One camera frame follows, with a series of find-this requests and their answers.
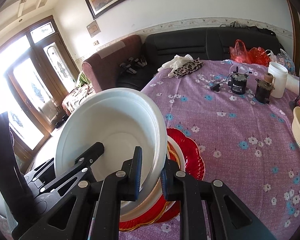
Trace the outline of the white plastic jar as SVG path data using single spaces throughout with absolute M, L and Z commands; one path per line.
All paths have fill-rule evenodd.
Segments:
M 268 66 L 268 73 L 274 77 L 274 90 L 271 96 L 277 99 L 282 98 L 286 88 L 288 69 L 277 62 L 271 61 Z

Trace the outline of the small wall plaque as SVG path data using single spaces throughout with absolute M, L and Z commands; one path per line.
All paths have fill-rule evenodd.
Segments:
M 96 20 L 87 25 L 87 31 L 90 37 L 94 37 L 101 32 Z

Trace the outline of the leopard print cloth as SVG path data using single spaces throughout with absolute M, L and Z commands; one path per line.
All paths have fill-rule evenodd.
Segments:
M 185 64 L 183 64 L 181 67 L 178 67 L 176 70 L 172 72 L 173 77 L 180 78 L 185 75 L 189 75 L 198 69 L 202 68 L 204 65 L 203 61 L 200 61 L 200 59 L 196 59 L 193 61 L 189 61 Z

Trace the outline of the wooden glass door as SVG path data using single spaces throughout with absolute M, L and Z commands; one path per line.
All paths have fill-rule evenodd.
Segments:
M 0 113 L 22 151 L 35 155 L 65 115 L 62 102 L 79 71 L 53 16 L 19 31 L 0 47 Z

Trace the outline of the white foam bowl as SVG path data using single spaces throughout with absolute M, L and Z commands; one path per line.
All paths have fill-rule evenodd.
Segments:
M 61 175 L 96 142 L 104 153 L 91 165 L 97 181 L 121 169 L 136 146 L 142 148 L 140 194 L 121 203 L 120 220 L 133 220 L 161 196 L 159 177 L 167 153 L 167 132 L 159 107 L 146 94 L 129 88 L 112 88 L 83 102 L 68 118 L 59 137 L 55 174 Z
M 172 160 L 172 159 L 170 159 L 170 160 L 171 161 L 168 161 L 168 164 L 165 164 L 165 167 L 164 167 L 164 169 L 163 169 L 163 171 L 162 171 L 162 173 L 159 177 L 160 182 L 161 182 L 162 195 L 163 195 L 164 198 L 168 194 L 168 189 L 171 188 L 172 185 L 173 185 L 172 168 L 175 167 L 175 165 L 172 164 L 172 161 L 174 161 L 174 160 Z M 133 219 L 133 218 L 138 217 L 139 215 L 141 215 L 141 211 L 137 211 L 136 209 L 137 209 L 137 207 L 135 209 L 133 209 L 132 211 L 129 211 L 129 213 L 127 213 L 129 215 L 128 219 Z

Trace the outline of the red scalloped plate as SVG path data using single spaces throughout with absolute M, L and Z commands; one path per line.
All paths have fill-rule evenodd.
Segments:
M 203 180 L 205 174 L 205 165 L 200 155 L 199 146 L 194 140 L 187 137 L 182 131 L 176 128 L 168 128 L 167 134 L 175 140 L 183 152 L 185 159 L 185 171 L 197 180 Z M 158 218 L 156 223 L 167 222 L 176 217 L 180 212 L 179 201 L 173 203 L 165 213 Z
M 168 137 L 167 143 L 168 159 L 172 159 L 178 163 L 179 168 L 185 171 L 185 158 L 180 146 Z M 174 202 L 167 202 L 162 195 L 161 182 L 158 180 L 150 195 L 137 207 L 137 211 L 141 211 L 141 215 L 133 219 L 128 219 L 128 214 L 120 217 L 119 230 L 133 231 L 141 226 L 146 226 L 158 220 Z

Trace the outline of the colourful plastic bag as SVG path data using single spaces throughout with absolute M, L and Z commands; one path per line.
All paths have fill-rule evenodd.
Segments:
M 276 55 L 276 62 L 283 65 L 289 74 L 295 75 L 295 64 L 283 49 L 280 49 L 280 52 Z

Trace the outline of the black leather sofa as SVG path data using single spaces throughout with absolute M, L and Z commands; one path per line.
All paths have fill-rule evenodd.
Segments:
M 273 31 L 258 27 L 193 28 L 152 34 L 146 37 L 141 51 L 135 56 L 146 60 L 146 66 L 136 74 L 120 74 L 116 85 L 141 91 L 157 69 L 175 55 L 189 54 L 201 60 L 230 59 L 230 47 L 235 45 L 236 40 L 243 41 L 248 50 L 261 47 L 279 53 L 284 48 Z

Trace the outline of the black round jar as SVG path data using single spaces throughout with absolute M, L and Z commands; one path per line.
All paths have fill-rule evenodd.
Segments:
M 248 76 L 249 72 L 245 67 L 233 65 L 229 70 L 226 83 L 233 93 L 243 95 L 245 94 Z

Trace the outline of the purple floral tablecloth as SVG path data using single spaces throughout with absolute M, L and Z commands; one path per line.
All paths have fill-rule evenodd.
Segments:
M 289 239 L 300 226 L 300 148 L 294 140 L 285 91 L 268 104 L 254 97 L 265 66 L 246 64 L 247 91 L 236 95 L 214 81 L 228 76 L 232 61 L 205 61 L 179 79 L 159 72 L 145 86 L 168 128 L 194 140 L 205 163 L 205 181 L 222 180 L 277 239 Z

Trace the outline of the patterned blanket seat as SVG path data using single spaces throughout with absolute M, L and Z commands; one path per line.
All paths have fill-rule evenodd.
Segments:
M 85 84 L 82 87 L 73 89 L 63 100 L 62 107 L 70 116 L 85 100 L 95 94 L 92 84 Z

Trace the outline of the red plastic bag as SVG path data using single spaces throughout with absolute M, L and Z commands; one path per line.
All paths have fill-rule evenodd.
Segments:
M 250 50 L 246 49 L 243 41 L 236 40 L 234 47 L 229 48 L 230 59 L 238 63 L 259 64 L 269 66 L 270 57 L 261 47 L 254 47 Z

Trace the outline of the white cloth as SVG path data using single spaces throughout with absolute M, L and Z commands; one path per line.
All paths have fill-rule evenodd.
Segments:
M 174 71 L 190 61 L 193 61 L 193 57 L 189 54 L 186 54 L 185 56 L 175 55 L 171 61 L 163 63 L 162 66 L 158 69 L 158 72 L 164 69 L 171 69 L 172 71 Z

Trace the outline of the black adapter plug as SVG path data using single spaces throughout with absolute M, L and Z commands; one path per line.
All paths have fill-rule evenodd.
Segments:
M 213 84 L 210 86 L 210 89 L 214 92 L 219 92 L 222 84 L 222 81 L 213 82 Z

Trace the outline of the dark jar with cork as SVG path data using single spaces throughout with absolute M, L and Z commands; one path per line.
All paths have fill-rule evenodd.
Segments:
M 255 79 L 257 81 L 255 98 L 262 104 L 268 104 L 270 102 L 270 95 L 274 90 L 274 77 L 270 73 L 265 73 L 263 79 Z

